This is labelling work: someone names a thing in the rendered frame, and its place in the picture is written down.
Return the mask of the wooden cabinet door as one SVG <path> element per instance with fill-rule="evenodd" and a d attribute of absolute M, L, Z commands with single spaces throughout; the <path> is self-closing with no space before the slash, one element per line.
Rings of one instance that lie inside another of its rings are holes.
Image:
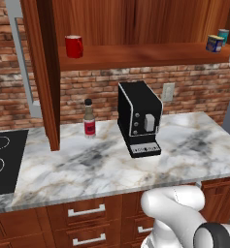
<path fill-rule="evenodd" d="M 60 149 L 60 65 L 52 0 L 20 0 L 31 64 L 51 151 Z"/>

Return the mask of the red label sauce bottle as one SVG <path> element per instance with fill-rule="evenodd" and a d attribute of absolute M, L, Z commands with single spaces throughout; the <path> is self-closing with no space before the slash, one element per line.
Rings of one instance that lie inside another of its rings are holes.
<path fill-rule="evenodd" d="M 94 138 L 96 135 L 95 117 L 92 109 L 92 101 L 84 100 L 85 114 L 83 117 L 84 134 L 87 138 Z"/>

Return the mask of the black coffee machine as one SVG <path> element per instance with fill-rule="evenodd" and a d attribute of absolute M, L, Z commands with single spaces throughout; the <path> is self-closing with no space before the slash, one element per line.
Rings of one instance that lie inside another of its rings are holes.
<path fill-rule="evenodd" d="M 117 124 L 132 158 L 161 154 L 156 141 L 163 103 L 143 81 L 118 84 Z"/>

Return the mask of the wooden drawer front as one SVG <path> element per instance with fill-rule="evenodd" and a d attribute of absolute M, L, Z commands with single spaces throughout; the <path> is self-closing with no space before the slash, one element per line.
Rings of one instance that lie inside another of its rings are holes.
<path fill-rule="evenodd" d="M 101 233 L 106 235 L 104 241 L 74 246 L 73 238 L 88 239 L 98 237 Z M 114 220 L 92 227 L 77 227 L 64 229 L 53 233 L 56 248 L 119 248 L 120 245 L 120 221 Z"/>
<path fill-rule="evenodd" d="M 77 217 L 68 217 L 68 209 L 82 211 L 97 208 L 99 204 L 104 203 L 106 211 L 86 214 Z M 105 198 L 72 201 L 62 204 L 50 205 L 47 207 L 49 220 L 54 230 L 70 228 L 77 224 L 88 223 L 90 221 L 112 221 L 121 217 L 122 196 L 110 196 Z"/>
<path fill-rule="evenodd" d="M 142 226 L 145 228 L 153 228 L 154 220 L 149 217 L 139 217 L 134 219 L 134 232 L 133 232 L 133 239 L 139 240 L 145 238 L 147 235 L 150 234 L 150 232 L 143 232 L 138 233 L 138 227 Z"/>

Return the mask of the red mug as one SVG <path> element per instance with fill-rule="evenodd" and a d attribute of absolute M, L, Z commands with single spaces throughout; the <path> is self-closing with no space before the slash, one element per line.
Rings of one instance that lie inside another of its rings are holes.
<path fill-rule="evenodd" d="M 77 35 L 66 36 L 65 46 L 68 57 L 81 58 L 83 56 L 83 44 L 82 44 L 81 36 L 77 36 Z"/>

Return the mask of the grey range hood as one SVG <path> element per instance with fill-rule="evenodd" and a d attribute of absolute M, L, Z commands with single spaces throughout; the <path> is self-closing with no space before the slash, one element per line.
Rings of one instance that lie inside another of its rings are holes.
<path fill-rule="evenodd" d="M 17 61 L 20 67 L 23 85 L 25 89 L 26 99 L 29 106 L 30 115 L 34 118 L 41 118 L 41 106 L 39 101 L 33 100 L 33 94 L 31 91 L 31 85 L 29 82 L 29 76 L 25 64 L 25 58 L 23 54 L 21 39 L 19 35 L 17 20 L 23 18 L 20 1 L 19 0 L 6 0 L 6 7 L 8 10 L 8 16 L 10 20 L 10 25 L 12 28 L 12 35 L 16 47 Z"/>

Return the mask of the black hob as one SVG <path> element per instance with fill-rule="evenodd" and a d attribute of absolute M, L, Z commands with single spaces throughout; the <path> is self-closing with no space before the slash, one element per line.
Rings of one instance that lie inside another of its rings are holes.
<path fill-rule="evenodd" d="M 0 195 L 15 191 L 27 130 L 0 132 Z"/>

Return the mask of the blue and yellow can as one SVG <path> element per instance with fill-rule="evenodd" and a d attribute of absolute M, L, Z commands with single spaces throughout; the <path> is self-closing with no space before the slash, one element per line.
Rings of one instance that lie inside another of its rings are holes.
<path fill-rule="evenodd" d="M 219 37 L 216 35 L 209 35 L 206 50 L 210 52 L 220 52 L 223 44 L 223 37 Z"/>

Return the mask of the wooden base cupboard door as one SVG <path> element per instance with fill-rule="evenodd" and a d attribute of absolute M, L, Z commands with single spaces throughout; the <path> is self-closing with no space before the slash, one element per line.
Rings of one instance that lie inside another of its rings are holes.
<path fill-rule="evenodd" d="M 0 213 L 0 248 L 56 248 L 47 209 Z"/>
<path fill-rule="evenodd" d="M 230 177 L 202 182 L 205 206 L 200 211 L 208 222 L 226 224 L 230 219 Z"/>

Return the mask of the teal can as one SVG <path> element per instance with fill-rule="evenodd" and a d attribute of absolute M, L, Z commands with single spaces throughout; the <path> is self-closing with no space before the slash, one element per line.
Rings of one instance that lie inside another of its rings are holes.
<path fill-rule="evenodd" d="M 228 36 L 229 36 L 229 31 L 227 29 L 219 29 L 217 32 L 217 36 L 223 38 L 222 45 L 225 46 L 227 43 Z"/>

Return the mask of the white wall outlet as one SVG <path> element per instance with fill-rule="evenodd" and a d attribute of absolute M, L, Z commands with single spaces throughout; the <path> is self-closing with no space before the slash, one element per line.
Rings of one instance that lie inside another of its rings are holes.
<path fill-rule="evenodd" d="M 173 82 L 164 83 L 161 100 L 163 102 L 171 102 L 173 100 L 174 91 L 175 91 L 175 84 Z"/>

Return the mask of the wooden wall cabinet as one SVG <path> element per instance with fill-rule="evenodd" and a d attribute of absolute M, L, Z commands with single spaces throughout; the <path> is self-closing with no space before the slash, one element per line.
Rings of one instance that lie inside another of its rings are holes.
<path fill-rule="evenodd" d="M 52 0 L 60 69 L 101 70 L 226 62 L 230 0 Z M 220 52 L 209 35 L 227 29 Z M 83 56 L 70 58 L 65 37 L 82 37 Z"/>

